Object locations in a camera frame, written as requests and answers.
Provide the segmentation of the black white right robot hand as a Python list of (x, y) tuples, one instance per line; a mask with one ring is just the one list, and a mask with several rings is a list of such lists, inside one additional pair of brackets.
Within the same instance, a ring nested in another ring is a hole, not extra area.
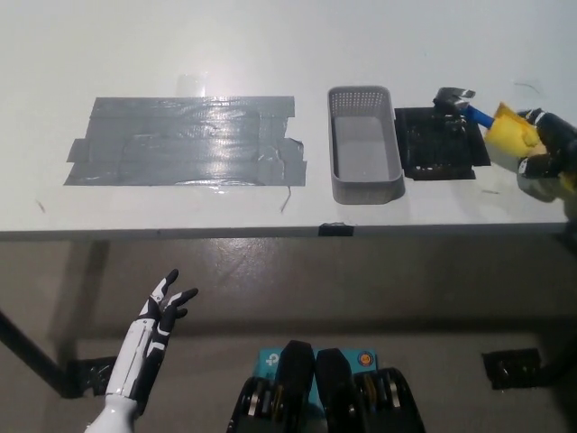
[(519, 187), (544, 202), (576, 196), (576, 127), (542, 108), (518, 111), (540, 144), (518, 161)]

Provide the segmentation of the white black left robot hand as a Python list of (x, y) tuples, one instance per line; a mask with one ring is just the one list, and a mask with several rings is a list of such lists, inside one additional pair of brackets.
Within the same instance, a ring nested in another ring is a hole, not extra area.
[(184, 305), (198, 294), (193, 288), (169, 297), (169, 286), (178, 276), (179, 271), (172, 270), (145, 301), (129, 326), (106, 388), (106, 395), (135, 401), (138, 416), (145, 411), (172, 330), (188, 313)]

